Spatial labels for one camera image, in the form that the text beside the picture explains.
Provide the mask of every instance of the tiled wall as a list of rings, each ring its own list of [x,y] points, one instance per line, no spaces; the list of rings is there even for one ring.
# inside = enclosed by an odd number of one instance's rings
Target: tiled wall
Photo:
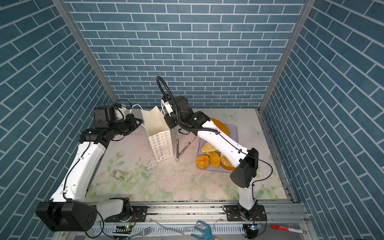
[[[118,98],[159,105],[160,75],[191,106],[254,108],[304,1],[66,3]]]
[[[383,13],[317,0],[265,111],[320,239],[384,239]]]
[[[35,215],[106,93],[50,0],[0,0],[0,239],[53,236]]]

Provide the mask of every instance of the metal fork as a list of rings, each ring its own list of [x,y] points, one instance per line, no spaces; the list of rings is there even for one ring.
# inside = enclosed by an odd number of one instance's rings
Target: metal fork
[[[129,239],[134,239],[134,238],[137,238],[137,237],[144,237],[148,234],[150,234],[152,232],[152,228],[151,227],[148,227],[148,228],[145,228],[143,230],[141,230],[139,233],[137,234],[134,234],[132,236],[128,236],[128,237],[125,237],[121,240],[129,240]]]

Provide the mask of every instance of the blue claw tool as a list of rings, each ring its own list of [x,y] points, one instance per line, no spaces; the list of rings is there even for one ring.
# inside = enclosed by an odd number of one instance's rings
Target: blue claw tool
[[[203,233],[203,237],[199,237],[196,234],[191,234],[192,237],[197,238],[199,240],[220,240],[217,237],[212,236],[212,229],[208,224],[206,224],[203,221],[197,221],[197,223],[201,223],[205,226],[205,230],[202,230],[201,228],[195,227],[195,229],[197,231]]]

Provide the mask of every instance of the floral tablecloth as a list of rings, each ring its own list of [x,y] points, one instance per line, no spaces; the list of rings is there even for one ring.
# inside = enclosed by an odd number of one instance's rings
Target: floral tablecloth
[[[247,148],[256,148],[259,158],[273,166],[273,174],[256,182],[256,199],[285,199],[286,195],[278,177],[268,145],[254,109],[200,109],[211,118],[224,124],[237,126],[238,142]],[[140,110],[132,111],[141,118]],[[200,170],[195,161],[199,137],[176,162],[175,129],[171,130],[174,156],[157,162],[154,158],[146,131],[139,127],[118,142],[111,142],[104,154],[86,196],[87,202],[100,202],[114,197],[128,197],[130,201],[185,201],[185,200],[237,200],[238,187],[228,173]],[[178,134],[180,149],[192,138]],[[120,170],[123,178],[116,180],[113,172]],[[271,169],[259,162],[257,179],[265,178]]]

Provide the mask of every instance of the tray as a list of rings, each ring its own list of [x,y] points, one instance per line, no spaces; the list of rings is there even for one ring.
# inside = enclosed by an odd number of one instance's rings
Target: tray
[[[234,140],[235,142],[237,142],[237,127],[233,124],[224,124],[228,130],[229,130],[229,137],[232,138],[232,140]],[[200,142],[199,142],[199,149],[197,150],[197,155],[205,155],[205,153],[202,153],[200,151],[200,149],[203,147],[203,145],[206,143],[207,141],[200,138]],[[232,171],[228,171],[228,170],[225,170],[221,165],[219,167],[214,167],[212,165],[209,165],[209,167],[207,167],[206,169],[201,169],[201,170],[209,170],[209,171],[215,171],[215,172],[229,172],[231,173]]]

